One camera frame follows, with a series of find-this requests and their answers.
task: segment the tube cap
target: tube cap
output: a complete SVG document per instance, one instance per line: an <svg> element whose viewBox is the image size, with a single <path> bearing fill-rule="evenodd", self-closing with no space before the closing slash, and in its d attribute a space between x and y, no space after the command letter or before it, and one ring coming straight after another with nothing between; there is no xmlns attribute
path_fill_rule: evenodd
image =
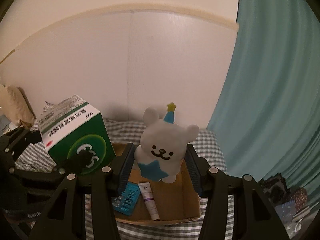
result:
<svg viewBox="0 0 320 240"><path fill-rule="evenodd" d="M158 219L160 219L159 214L153 214L153 215L151 215L151 219L152 219L152 220L158 220Z"/></svg>

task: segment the barcode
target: barcode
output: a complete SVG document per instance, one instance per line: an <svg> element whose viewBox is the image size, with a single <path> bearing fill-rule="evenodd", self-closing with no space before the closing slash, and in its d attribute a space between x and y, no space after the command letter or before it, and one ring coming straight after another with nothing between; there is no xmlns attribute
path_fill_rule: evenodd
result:
<svg viewBox="0 0 320 240"><path fill-rule="evenodd" d="M54 116L54 112L50 112L44 118L40 119L39 124L42 125L45 121L48 121L53 116Z"/></svg>

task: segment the blue blister pack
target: blue blister pack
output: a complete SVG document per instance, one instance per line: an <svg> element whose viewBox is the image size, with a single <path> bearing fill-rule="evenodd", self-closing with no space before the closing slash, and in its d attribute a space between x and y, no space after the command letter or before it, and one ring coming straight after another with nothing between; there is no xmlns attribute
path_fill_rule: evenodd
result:
<svg viewBox="0 0 320 240"><path fill-rule="evenodd" d="M138 184L128 181L127 187L121 196L111 198L113 209L127 216L132 215L139 195L140 189Z"/></svg>

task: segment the teal curtain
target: teal curtain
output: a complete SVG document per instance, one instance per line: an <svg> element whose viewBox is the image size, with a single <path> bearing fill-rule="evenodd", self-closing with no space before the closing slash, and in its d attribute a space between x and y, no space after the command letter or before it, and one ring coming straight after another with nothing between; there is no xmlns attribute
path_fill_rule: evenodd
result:
<svg viewBox="0 0 320 240"><path fill-rule="evenodd" d="M208 124L234 176L281 172L320 197L320 23L305 0L239 0L228 75Z"/></svg>

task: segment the green and white box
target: green and white box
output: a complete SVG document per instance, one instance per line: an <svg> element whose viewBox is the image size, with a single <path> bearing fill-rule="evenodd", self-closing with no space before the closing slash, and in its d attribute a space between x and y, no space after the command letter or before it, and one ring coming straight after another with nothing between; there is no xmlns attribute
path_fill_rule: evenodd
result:
<svg viewBox="0 0 320 240"><path fill-rule="evenodd" d="M81 175L108 165L116 156L100 111L77 95L41 114L38 124L44 147L56 164L81 150L93 153Z"/></svg>

